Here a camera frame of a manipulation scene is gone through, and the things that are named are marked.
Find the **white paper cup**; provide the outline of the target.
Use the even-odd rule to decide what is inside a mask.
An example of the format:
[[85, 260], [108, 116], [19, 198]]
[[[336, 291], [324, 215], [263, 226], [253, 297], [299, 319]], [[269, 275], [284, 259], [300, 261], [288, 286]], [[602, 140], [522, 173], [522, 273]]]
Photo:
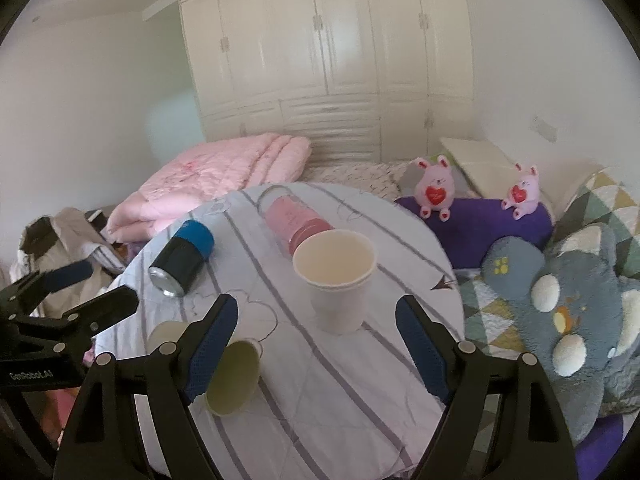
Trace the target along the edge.
[[378, 268], [378, 252], [366, 236], [349, 230], [314, 234], [296, 248], [292, 263], [322, 330], [344, 335], [360, 329]]

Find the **purple pillow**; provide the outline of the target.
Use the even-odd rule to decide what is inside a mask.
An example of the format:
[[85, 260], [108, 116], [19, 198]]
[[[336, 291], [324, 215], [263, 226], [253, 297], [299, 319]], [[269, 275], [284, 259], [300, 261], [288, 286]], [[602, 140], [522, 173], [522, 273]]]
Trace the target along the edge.
[[435, 234], [454, 269], [479, 268], [489, 247], [499, 238], [521, 237], [539, 249], [550, 240], [553, 224], [543, 203], [520, 220], [502, 210], [500, 200], [456, 198], [451, 218], [442, 222], [436, 212], [423, 222]]

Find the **cream white wardrobe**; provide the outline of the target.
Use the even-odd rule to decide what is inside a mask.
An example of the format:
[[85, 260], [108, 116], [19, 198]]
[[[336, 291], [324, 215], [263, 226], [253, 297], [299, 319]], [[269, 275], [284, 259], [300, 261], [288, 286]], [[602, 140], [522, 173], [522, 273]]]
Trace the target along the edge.
[[206, 139], [306, 136], [388, 162], [472, 129], [466, 0], [179, 0]]

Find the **triangle patterned quilt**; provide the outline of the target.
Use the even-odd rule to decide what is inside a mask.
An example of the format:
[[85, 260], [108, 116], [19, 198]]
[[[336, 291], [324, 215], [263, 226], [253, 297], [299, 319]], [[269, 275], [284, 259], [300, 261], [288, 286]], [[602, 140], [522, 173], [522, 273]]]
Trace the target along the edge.
[[552, 376], [603, 370], [639, 340], [639, 203], [612, 171], [592, 174], [547, 247], [493, 242], [456, 273], [467, 340], [493, 356], [529, 351]]

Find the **small pink bunny plush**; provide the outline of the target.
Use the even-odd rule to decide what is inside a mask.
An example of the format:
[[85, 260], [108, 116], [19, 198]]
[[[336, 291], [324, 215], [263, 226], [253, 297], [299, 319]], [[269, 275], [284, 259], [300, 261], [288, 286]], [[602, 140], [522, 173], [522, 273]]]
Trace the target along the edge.
[[516, 164], [518, 180], [506, 193], [506, 198], [501, 201], [502, 210], [512, 210], [515, 220], [532, 214], [538, 207], [540, 200], [539, 172], [536, 166], [524, 169]]

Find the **heart print bed sheet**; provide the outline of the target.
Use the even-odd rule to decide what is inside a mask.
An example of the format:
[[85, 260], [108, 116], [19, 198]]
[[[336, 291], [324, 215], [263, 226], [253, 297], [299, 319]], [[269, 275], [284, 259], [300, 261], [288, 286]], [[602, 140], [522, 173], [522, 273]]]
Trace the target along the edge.
[[345, 185], [393, 202], [400, 197], [399, 181], [408, 166], [408, 162], [343, 162], [309, 166], [299, 180]]

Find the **beige clothes pile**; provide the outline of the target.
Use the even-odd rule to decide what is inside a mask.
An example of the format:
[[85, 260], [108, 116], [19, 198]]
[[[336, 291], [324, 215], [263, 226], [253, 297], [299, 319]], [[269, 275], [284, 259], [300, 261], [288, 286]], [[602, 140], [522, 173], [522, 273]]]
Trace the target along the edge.
[[43, 216], [23, 230], [10, 267], [11, 282], [35, 271], [51, 271], [80, 260], [91, 262], [93, 271], [85, 281], [52, 292], [38, 306], [35, 316], [60, 318], [101, 292], [126, 268], [125, 260], [94, 228], [86, 214], [64, 208], [53, 217]]

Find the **white grey striped quilt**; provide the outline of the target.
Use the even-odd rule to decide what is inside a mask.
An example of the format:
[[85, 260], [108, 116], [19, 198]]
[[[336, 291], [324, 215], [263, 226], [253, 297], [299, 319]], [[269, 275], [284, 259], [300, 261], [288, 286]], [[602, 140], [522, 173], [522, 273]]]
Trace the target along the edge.
[[262, 344], [259, 384], [239, 411], [218, 417], [203, 398], [191, 413], [227, 479], [386, 479], [416, 466], [442, 408], [421, 382], [395, 324], [396, 302], [419, 300], [456, 338], [463, 308], [451, 266], [426, 225], [372, 194], [335, 184], [292, 191], [337, 229], [366, 236], [378, 265], [367, 315], [347, 335], [324, 332], [297, 276], [258, 211], [259, 188], [228, 194], [191, 218], [208, 226], [213, 255], [189, 295], [165, 297], [148, 270], [169, 240], [146, 244], [119, 281], [136, 290], [135, 315], [103, 332], [97, 352], [143, 356], [157, 325], [202, 318], [226, 292], [239, 306], [236, 336]]

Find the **pale green paper cup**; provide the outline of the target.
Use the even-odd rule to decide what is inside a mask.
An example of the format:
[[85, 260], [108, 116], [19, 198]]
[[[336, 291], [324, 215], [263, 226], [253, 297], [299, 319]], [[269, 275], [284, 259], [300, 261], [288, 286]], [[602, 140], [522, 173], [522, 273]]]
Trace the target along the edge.
[[204, 393], [208, 410], [216, 416], [238, 412], [254, 394], [260, 375], [264, 347], [241, 323], [224, 349], [224, 353]]

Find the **large pink bunny plush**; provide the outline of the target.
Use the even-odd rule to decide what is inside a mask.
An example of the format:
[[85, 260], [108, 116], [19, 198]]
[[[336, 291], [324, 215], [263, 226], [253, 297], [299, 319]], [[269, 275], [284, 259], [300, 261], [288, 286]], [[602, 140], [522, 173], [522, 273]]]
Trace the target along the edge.
[[413, 163], [422, 170], [422, 177], [413, 191], [413, 197], [420, 206], [419, 216], [428, 219], [436, 212], [441, 222], [448, 221], [456, 190], [448, 158], [439, 155], [432, 164], [427, 159], [419, 157]]

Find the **black can blue label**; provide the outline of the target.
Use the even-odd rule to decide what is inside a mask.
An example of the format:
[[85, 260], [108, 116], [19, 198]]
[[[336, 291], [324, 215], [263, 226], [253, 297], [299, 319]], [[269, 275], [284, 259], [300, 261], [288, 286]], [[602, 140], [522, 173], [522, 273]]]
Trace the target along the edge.
[[205, 224], [186, 220], [149, 266], [151, 283], [169, 298], [186, 296], [214, 247]]

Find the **cream white pillow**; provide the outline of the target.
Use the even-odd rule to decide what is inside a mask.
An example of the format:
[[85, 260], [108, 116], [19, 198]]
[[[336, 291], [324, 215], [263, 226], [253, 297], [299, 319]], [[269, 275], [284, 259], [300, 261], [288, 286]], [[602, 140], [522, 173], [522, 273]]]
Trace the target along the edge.
[[483, 198], [506, 198], [520, 180], [516, 163], [489, 141], [441, 138], [440, 144]]

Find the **pink folded quilt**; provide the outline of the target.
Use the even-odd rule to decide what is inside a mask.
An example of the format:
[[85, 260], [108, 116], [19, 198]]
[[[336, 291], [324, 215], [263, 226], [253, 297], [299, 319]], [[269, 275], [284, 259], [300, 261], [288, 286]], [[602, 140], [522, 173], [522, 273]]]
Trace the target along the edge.
[[243, 188], [298, 180], [310, 155], [307, 138], [277, 133], [198, 144], [117, 205], [105, 235], [120, 244], [146, 242], [210, 200]]

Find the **grey paw plush cushion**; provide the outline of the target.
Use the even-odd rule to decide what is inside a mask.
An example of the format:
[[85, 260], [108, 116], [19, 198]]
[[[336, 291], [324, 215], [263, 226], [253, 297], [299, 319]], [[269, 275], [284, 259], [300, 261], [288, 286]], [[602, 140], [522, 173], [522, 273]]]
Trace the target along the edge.
[[639, 283], [615, 265], [613, 230], [593, 223], [548, 252], [500, 238], [480, 268], [544, 368], [574, 443], [590, 433], [606, 389], [623, 387], [639, 347]]

